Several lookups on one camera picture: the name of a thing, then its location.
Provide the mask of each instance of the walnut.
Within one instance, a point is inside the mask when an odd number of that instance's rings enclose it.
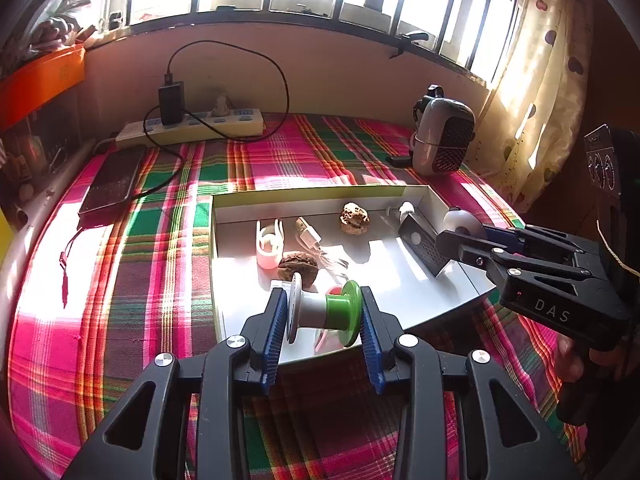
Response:
[[[369,213],[358,204],[349,202],[340,215],[340,227],[349,235],[361,235],[369,229]]]
[[[318,275],[318,262],[310,254],[302,251],[285,253],[278,264],[278,277],[283,282],[293,280],[294,272],[302,277],[302,288],[307,289],[314,284]]]

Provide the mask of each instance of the blue gripper pad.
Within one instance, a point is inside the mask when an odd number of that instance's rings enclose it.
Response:
[[[260,384],[265,394],[268,393],[270,386],[276,381],[280,349],[282,348],[284,331],[287,327],[288,310],[287,294],[284,290],[281,290],[262,356],[262,377],[260,378]]]
[[[506,246],[508,252],[524,252],[524,243],[520,241],[517,233],[514,231],[493,226],[484,226],[484,231],[486,232],[486,237],[490,242]]]
[[[380,312],[373,293],[368,286],[362,290],[362,320],[360,340],[369,381],[382,394],[391,383],[407,380],[408,370],[398,367],[394,343],[404,332],[396,316]]]
[[[363,303],[362,319],[360,321],[362,352],[367,365],[369,382],[371,382],[371,386],[375,388],[376,393],[381,394],[386,384],[382,369],[382,350],[380,349],[380,343],[373,328],[373,322],[367,304],[366,302]]]

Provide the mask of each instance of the spool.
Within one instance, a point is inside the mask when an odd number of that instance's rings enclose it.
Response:
[[[263,269],[275,269],[282,259],[284,250],[284,232],[282,222],[278,219],[267,227],[260,228],[260,221],[255,223],[255,258]]]
[[[289,291],[287,341],[293,343],[300,327],[338,330],[342,346],[353,345],[360,332],[362,292],[349,280],[340,294],[319,294],[302,290],[302,277],[294,273]]]
[[[452,207],[447,211],[442,219],[442,230],[453,231],[474,238],[486,240],[486,231],[482,222],[473,216],[469,211]]]

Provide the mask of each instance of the wall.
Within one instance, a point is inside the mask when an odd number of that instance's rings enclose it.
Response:
[[[166,64],[181,45],[215,39],[272,57],[288,81],[292,112],[336,114],[412,126],[412,107],[430,84],[479,113],[487,90],[434,62],[348,34],[274,23],[189,25],[113,41],[86,54],[79,87],[84,134],[105,137],[142,120],[158,104]],[[228,47],[200,44],[178,54],[174,80],[185,82],[187,108],[208,110],[224,89],[236,107],[284,111],[276,69],[266,60]]]
[[[593,47],[578,140],[524,219],[596,239],[596,209],[582,138],[604,123],[640,133],[640,51],[607,0],[593,0]]]

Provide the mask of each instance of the plastic bag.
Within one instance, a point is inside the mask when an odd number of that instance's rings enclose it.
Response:
[[[23,36],[24,59],[74,44],[78,33],[100,20],[102,0],[47,0]]]

